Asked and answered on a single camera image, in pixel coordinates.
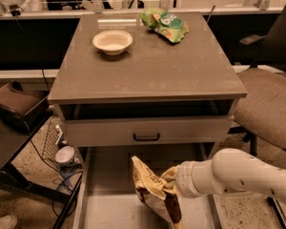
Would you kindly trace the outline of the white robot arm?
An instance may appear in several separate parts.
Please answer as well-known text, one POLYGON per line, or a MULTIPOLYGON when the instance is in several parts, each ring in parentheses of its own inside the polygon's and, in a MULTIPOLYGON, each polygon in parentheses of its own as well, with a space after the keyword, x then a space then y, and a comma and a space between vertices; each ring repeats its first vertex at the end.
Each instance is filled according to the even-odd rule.
POLYGON ((286 204, 286 169, 238 149, 222 149, 205 161, 184 161, 161 178, 166 188, 184 198, 258 193, 286 204))

